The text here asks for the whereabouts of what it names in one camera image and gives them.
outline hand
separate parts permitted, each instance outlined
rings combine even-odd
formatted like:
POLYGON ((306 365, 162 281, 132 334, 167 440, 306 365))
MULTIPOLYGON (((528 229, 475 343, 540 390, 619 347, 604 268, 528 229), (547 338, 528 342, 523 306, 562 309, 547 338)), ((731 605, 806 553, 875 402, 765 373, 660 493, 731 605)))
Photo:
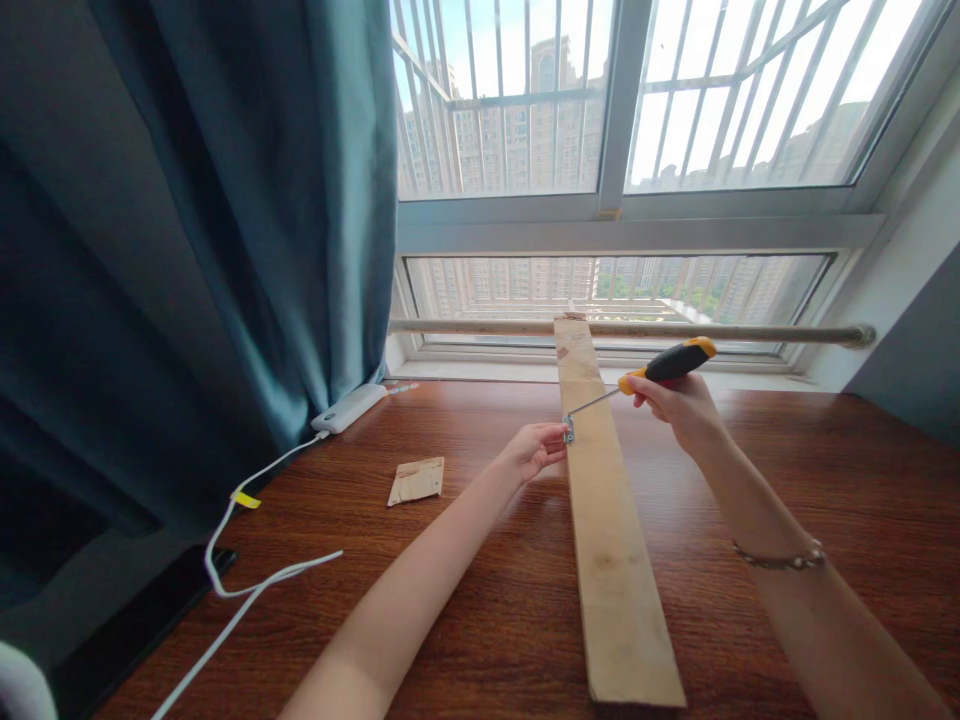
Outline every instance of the hand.
POLYGON ((729 439, 700 373, 690 373, 664 385, 646 378, 628 377, 630 386, 637 392, 633 406, 640 407, 644 402, 650 405, 654 417, 673 426, 673 434, 687 454, 693 455, 708 445, 729 439))
POLYGON ((493 461, 507 472, 516 472, 521 484, 533 480, 541 470, 565 460, 563 423, 524 425, 493 461))

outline wooden table surface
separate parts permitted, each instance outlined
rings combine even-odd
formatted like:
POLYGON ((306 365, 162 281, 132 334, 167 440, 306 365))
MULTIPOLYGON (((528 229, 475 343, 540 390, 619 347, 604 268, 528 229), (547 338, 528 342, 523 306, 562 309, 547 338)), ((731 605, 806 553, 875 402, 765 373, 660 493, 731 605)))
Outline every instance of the wooden table surface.
MULTIPOLYGON (((869 403, 730 391, 744 451, 960 713, 960 454, 869 403)), ((689 702, 681 718, 811 717, 744 565, 669 428, 613 399, 689 702)), ((308 449, 237 517, 228 588, 344 556, 266 591, 167 716, 272 718, 381 572, 515 430, 557 419, 556 385, 427 382, 308 449), (400 463, 442 455, 443 497, 387 508, 400 463)), ((398 693, 393 718, 660 717, 587 695, 564 465, 518 495, 398 693)), ((148 717, 240 602, 208 596, 100 712, 148 717)))

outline bracelet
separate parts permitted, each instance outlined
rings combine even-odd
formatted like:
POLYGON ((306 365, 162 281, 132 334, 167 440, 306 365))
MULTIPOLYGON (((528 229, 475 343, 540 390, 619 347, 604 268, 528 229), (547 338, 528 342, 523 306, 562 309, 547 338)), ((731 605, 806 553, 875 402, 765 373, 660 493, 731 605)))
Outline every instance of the bracelet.
POLYGON ((808 554, 797 555, 794 558, 788 558, 786 560, 753 557, 741 550, 736 542, 733 543, 733 549, 747 565, 763 570, 806 570, 823 565, 827 559, 827 554, 823 551, 823 545, 820 541, 813 538, 811 539, 813 540, 813 549, 808 554))

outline screwdriver shaft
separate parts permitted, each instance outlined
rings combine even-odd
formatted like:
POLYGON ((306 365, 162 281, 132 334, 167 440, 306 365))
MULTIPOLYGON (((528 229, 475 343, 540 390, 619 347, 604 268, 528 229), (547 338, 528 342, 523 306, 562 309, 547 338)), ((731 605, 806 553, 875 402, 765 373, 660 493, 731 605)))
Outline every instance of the screwdriver shaft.
POLYGON ((588 402, 586 405, 581 405, 581 406, 578 407, 576 410, 571 410, 570 412, 567 413, 567 417, 570 417, 570 416, 573 415, 575 412, 580 412, 581 410, 584 410, 584 409, 590 407, 590 406, 593 405, 594 403, 598 403, 598 402, 600 402, 601 400, 606 400, 608 397, 610 397, 611 395, 616 395, 618 392, 620 392, 620 388, 619 388, 619 387, 615 387, 613 390, 611 390, 610 392, 608 392, 606 395, 601 395, 601 396, 598 397, 596 400, 591 400, 591 401, 588 402))

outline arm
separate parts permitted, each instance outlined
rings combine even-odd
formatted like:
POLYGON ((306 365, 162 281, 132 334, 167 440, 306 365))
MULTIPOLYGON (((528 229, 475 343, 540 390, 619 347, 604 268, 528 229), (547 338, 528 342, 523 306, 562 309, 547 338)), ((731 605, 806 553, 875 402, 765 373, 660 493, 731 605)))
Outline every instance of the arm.
MULTIPOLYGON (((733 442, 703 378, 667 387, 631 378, 653 414, 671 423, 696 461, 734 539, 749 555, 808 555, 812 538, 733 442)), ((829 560, 794 572, 751 567, 760 600, 822 718, 950 718, 943 700, 829 560)))
POLYGON ((561 424, 527 425, 360 600, 280 720, 382 718, 434 621, 517 491, 566 457, 561 424))

